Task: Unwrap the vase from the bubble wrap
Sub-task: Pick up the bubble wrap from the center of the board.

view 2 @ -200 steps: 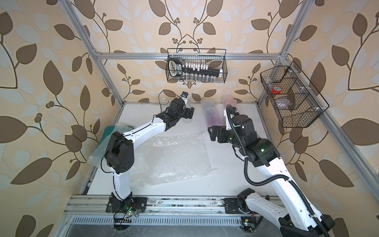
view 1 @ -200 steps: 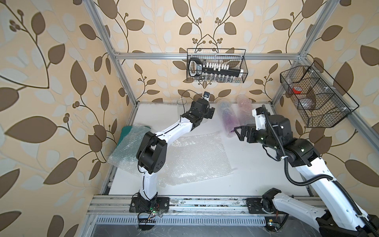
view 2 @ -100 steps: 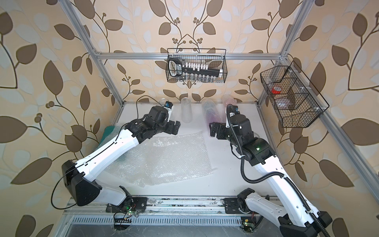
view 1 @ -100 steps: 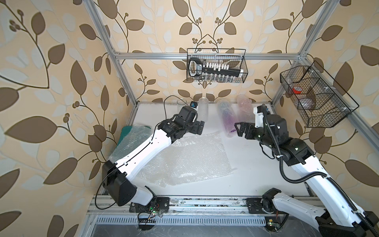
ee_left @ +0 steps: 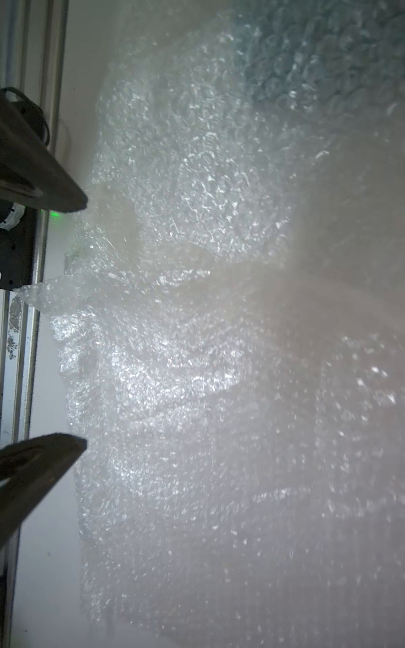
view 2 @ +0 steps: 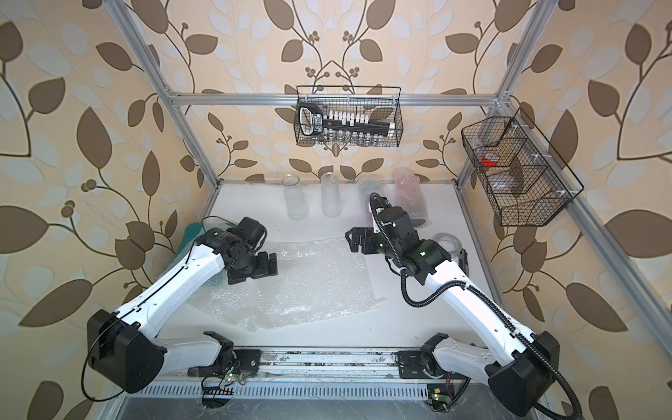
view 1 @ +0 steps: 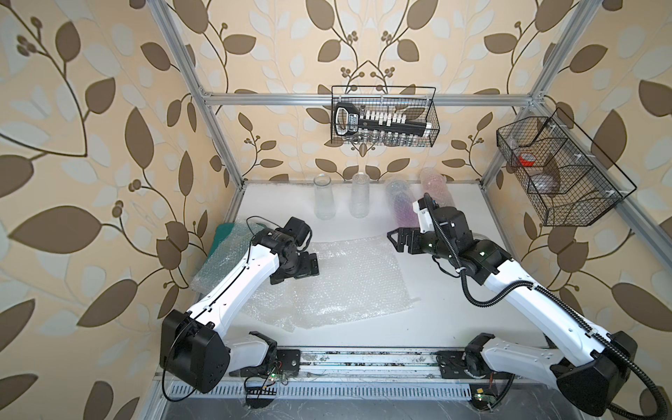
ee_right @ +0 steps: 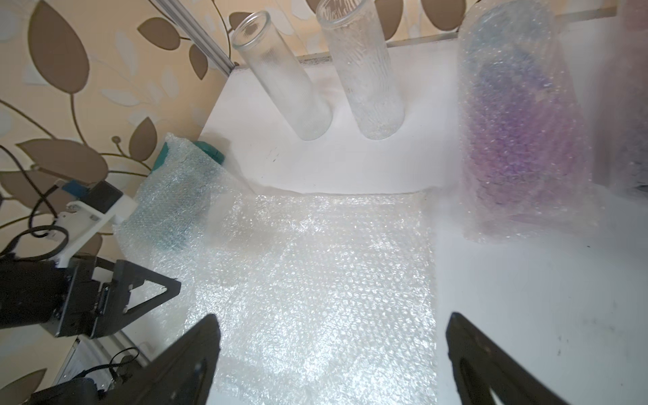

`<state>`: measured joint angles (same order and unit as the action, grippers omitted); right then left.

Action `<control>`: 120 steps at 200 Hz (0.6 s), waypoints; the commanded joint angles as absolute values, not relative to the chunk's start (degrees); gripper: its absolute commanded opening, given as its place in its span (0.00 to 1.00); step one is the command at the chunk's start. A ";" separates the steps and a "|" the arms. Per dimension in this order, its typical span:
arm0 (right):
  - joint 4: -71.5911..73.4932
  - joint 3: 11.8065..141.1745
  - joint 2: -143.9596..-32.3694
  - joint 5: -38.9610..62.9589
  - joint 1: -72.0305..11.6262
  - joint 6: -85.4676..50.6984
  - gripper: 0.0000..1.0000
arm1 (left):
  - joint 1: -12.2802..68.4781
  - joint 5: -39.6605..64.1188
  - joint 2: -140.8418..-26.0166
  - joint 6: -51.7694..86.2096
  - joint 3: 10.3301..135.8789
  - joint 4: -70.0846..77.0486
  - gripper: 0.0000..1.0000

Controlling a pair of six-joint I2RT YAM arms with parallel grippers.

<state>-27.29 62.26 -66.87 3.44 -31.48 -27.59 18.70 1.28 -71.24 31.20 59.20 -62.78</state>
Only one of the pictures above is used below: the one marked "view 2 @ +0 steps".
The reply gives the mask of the bubble clear vase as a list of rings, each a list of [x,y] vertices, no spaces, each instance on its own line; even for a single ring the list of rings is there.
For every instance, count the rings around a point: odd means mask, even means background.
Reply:
[[[333,219],[342,213],[339,178],[335,173],[324,173],[320,177],[322,212]]]

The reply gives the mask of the clear ribbed glass vase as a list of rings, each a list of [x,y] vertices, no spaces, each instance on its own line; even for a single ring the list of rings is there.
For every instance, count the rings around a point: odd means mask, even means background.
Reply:
[[[289,217],[294,221],[306,218],[309,213],[309,206],[301,187],[299,176],[289,173],[283,176],[281,183]]]

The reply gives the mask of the bubble purple vase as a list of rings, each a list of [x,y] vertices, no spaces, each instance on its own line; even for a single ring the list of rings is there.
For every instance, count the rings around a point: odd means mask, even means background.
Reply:
[[[370,215],[370,196],[371,194],[379,194],[385,196],[383,185],[373,175],[364,175],[358,179],[357,182],[358,198],[360,203],[360,210],[364,216]]]

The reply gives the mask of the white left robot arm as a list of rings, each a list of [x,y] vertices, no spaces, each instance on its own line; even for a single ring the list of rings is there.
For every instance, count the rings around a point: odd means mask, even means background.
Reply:
[[[218,332],[188,339],[159,339],[169,318],[207,281],[225,274],[229,285],[274,277],[276,254],[262,247],[264,225],[250,217],[227,229],[213,227],[198,236],[186,255],[149,289],[115,311],[100,310],[87,322],[84,369],[93,369],[134,394],[157,377],[185,369],[204,369],[226,378],[239,363],[234,343]]]

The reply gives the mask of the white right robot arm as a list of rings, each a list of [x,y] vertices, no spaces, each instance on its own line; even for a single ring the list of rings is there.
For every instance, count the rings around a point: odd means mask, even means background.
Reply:
[[[346,240],[353,253],[382,255],[400,279],[404,302],[424,308],[439,299],[467,322],[485,348],[435,334],[421,347],[427,374],[457,373],[490,388],[516,416],[536,410],[547,418],[564,415],[540,404],[559,372],[560,345],[548,332],[537,334],[507,314],[485,294],[441,245],[424,240],[400,206],[377,192],[369,195],[372,227],[353,227]]]

